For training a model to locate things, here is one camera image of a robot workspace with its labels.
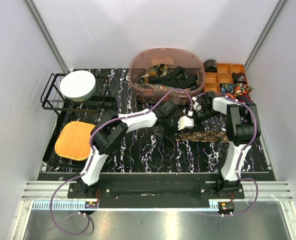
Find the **colourful patterned tie in tub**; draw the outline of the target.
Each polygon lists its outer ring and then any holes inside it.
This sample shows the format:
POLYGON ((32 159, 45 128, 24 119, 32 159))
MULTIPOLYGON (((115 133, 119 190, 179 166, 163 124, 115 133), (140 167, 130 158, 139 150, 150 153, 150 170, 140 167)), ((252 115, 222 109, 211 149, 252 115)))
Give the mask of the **colourful patterned tie in tub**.
POLYGON ((165 64, 159 64, 148 69, 135 85, 142 89, 172 90, 187 77, 186 70, 181 66, 168 68, 165 64))

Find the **brown floral patterned tie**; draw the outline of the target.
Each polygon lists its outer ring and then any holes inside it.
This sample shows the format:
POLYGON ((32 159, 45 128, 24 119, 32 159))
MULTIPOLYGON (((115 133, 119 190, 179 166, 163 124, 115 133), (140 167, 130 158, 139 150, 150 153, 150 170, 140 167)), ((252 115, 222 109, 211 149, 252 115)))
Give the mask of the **brown floral patterned tie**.
POLYGON ((176 141, 190 141, 190 142, 202 142, 202 143, 229 143, 228 137, 225 131, 193 131, 193 132, 181 132, 176 134, 170 134, 166 136, 169 139, 176 141))

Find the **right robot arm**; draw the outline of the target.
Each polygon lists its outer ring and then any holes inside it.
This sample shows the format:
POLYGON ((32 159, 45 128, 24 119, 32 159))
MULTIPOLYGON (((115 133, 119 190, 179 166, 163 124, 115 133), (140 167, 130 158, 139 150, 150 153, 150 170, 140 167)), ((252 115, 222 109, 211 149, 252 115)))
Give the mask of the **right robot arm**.
POLYGON ((225 132, 229 140, 227 156, 218 179, 210 188, 220 198, 228 198, 242 190, 241 171, 248 151, 260 136, 257 106, 213 91, 192 98, 193 118, 201 123, 217 113, 226 116, 225 132))

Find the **dark maroon rolled tie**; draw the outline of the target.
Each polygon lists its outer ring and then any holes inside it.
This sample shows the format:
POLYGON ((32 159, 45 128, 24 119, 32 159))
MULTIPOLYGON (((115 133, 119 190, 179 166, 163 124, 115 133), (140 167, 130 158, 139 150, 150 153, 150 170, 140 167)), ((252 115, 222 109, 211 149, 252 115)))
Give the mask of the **dark maroon rolled tie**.
POLYGON ((247 83, 246 74, 244 72, 233 72, 231 76, 234 84, 247 83))

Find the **brown translucent plastic tub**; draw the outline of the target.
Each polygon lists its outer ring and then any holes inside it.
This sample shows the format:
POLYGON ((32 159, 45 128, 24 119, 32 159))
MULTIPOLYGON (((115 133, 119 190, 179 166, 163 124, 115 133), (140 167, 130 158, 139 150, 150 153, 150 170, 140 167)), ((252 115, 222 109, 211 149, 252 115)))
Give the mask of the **brown translucent plastic tub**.
POLYGON ((177 48, 152 48, 139 53, 131 62, 128 83, 137 100, 146 104, 164 101, 188 105, 202 93, 206 73, 204 63, 193 53, 177 48))

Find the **orange wooden divided tray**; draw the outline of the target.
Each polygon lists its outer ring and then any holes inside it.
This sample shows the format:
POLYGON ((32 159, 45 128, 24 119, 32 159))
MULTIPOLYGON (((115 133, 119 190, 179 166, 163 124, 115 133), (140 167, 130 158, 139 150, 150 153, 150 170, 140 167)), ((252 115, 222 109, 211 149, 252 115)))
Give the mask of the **orange wooden divided tray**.
POLYGON ((232 73, 245 73, 245 67, 242 64, 217 63, 217 72, 205 72, 204 92, 220 92, 220 83, 233 83, 232 73))

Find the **dark grey rolled tie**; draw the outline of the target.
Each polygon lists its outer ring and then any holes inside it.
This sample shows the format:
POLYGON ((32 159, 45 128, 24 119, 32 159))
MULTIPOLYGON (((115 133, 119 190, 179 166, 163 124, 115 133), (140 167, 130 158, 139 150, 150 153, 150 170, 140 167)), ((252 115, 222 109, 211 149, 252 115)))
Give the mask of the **dark grey rolled tie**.
POLYGON ((207 73, 217 73, 218 63, 215 59, 208 59, 204 62, 204 70, 207 73))

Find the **red floral rolled tie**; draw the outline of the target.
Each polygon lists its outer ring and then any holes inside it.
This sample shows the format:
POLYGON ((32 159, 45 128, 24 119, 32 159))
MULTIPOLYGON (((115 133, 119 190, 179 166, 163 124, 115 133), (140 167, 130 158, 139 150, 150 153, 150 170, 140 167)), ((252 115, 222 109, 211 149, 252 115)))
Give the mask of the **red floral rolled tie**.
POLYGON ((234 84, 233 91, 235 96, 249 95, 253 91, 253 88, 245 82, 239 82, 234 84))

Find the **black tie in tub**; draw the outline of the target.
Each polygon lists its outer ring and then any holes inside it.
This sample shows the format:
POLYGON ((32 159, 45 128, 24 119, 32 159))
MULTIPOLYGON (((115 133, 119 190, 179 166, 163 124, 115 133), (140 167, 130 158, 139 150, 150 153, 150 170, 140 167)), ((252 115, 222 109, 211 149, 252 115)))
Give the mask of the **black tie in tub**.
POLYGON ((195 90, 197 86, 198 75, 188 75, 186 70, 178 66, 176 68, 168 68, 165 64, 153 66, 143 75, 139 84, 145 89, 184 89, 195 90))

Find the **orange striped rolled tie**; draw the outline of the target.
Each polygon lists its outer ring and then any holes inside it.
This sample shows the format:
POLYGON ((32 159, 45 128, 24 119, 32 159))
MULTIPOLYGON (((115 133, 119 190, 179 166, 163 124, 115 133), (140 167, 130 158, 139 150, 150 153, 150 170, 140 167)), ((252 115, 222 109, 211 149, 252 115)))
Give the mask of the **orange striped rolled tie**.
POLYGON ((231 99, 234 99, 234 100, 236 99, 235 96, 229 92, 225 93, 225 95, 231 99))

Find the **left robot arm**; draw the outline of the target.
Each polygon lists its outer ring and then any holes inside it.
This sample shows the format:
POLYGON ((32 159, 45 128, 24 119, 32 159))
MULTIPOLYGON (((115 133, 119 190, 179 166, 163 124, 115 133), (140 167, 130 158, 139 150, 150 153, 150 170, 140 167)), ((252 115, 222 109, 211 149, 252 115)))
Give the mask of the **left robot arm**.
POLYGON ((106 159, 121 145, 127 133, 155 126, 177 133, 180 114, 180 107, 171 101, 128 114, 108 111, 91 131, 90 154, 76 180, 78 192, 85 198, 96 193, 95 184, 106 159))

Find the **white round container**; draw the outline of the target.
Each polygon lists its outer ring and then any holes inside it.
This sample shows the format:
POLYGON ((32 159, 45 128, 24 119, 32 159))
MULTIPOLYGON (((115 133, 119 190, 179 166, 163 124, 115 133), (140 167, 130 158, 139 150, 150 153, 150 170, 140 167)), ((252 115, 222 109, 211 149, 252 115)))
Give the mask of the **white round container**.
POLYGON ((59 90, 68 100, 84 102, 94 95, 96 78, 86 70, 73 71, 61 80, 59 90))

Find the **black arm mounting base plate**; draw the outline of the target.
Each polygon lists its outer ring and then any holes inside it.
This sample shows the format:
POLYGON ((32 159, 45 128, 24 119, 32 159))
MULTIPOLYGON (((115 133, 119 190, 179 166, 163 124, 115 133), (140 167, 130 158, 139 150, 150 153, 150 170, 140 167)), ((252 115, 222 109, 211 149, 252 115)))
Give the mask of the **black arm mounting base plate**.
POLYGON ((245 198, 239 180, 229 183, 218 173, 101 173, 94 185, 86 186, 81 180, 71 182, 67 197, 101 199, 126 196, 183 196, 201 199, 245 198))

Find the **blue patterned rolled tie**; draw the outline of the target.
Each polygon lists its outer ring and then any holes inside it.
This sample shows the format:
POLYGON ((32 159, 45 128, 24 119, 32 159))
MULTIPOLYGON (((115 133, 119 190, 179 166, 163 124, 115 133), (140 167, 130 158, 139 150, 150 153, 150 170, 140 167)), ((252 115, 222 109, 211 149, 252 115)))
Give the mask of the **blue patterned rolled tie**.
POLYGON ((233 83, 220 83, 219 88, 222 94, 234 95, 234 84, 233 83))

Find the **maroon striped rolled tie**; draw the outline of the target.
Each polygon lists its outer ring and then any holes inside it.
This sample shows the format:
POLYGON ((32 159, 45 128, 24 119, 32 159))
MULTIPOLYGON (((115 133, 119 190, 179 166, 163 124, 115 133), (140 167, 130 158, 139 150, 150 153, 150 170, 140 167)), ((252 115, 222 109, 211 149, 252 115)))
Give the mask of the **maroon striped rolled tie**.
POLYGON ((242 103, 252 103, 253 102, 251 96, 248 94, 237 95, 236 99, 242 103))

